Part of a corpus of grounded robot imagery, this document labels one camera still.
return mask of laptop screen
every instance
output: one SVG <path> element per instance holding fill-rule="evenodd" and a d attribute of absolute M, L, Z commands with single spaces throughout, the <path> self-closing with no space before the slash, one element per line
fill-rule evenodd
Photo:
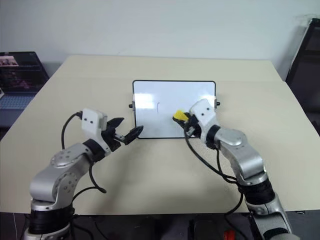
<path fill-rule="evenodd" d="M 34 51 L 0 52 L 0 88 L 5 94 L 37 93 L 48 79 Z"/>

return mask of whiteboard frame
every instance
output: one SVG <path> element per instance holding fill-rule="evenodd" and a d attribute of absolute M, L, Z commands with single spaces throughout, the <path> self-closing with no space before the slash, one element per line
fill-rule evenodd
<path fill-rule="evenodd" d="M 213 83 L 214 84 L 214 97 L 215 97 L 215 104 L 217 102 L 217 84 L 215 81 L 209 81 L 209 80 L 139 80 L 136 79 L 132 82 L 132 96 L 133 96 L 133 113 L 134 113 L 134 126 L 137 127 L 137 116 L 136 116 L 136 102 L 135 102 L 135 82 L 193 82 L 193 83 Z M 184 139 L 184 137 L 137 137 L 138 139 Z"/>

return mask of laptop keyboard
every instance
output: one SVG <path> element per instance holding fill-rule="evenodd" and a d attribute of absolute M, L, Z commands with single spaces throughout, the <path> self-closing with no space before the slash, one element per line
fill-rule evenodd
<path fill-rule="evenodd" d="M 0 109 L 24 110 L 34 96 L 3 96 L 0 98 Z"/>

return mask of black floor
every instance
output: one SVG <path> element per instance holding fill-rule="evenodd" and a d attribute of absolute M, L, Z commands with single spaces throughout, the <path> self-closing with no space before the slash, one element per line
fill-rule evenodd
<path fill-rule="evenodd" d="M 17 239 L 20 238 L 24 225 L 24 215 L 15 213 L 0 213 L 0 239 L 15 240 L 16 230 L 14 216 L 17 228 Z M 95 222 L 100 230 L 110 240 L 132 240 L 134 230 L 139 223 L 147 218 L 147 215 L 106 215 L 106 216 L 80 216 L 75 223 L 89 229 L 95 240 L 103 240 L 101 234 L 95 227 Z M 210 221 L 215 226 L 216 236 L 212 240 L 223 240 L 223 233 L 230 229 L 224 221 L 222 214 L 164 214 L 152 215 L 157 220 L 161 229 L 161 240 L 187 240 L 188 227 L 191 220 Z M 288 212 L 288 217 L 292 229 L 296 235 L 303 240 L 320 239 L 320 210 L 306 211 L 305 214 Z M 249 239 L 253 239 L 249 222 L 246 217 L 240 213 L 233 214 L 230 218 L 233 223 L 239 227 Z M 89 236 L 78 229 L 75 230 L 77 240 L 90 239 Z"/>

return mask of yellow marker cap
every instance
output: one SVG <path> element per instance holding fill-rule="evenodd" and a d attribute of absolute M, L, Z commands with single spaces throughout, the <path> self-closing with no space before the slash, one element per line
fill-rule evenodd
<path fill-rule="evenodd" d="M 187 121 L 189 118 L 185 113 L 181 110 L 176 111 L 176 113 L 173 115 L 175 119 L 182 120 L 182 121 Z"/>

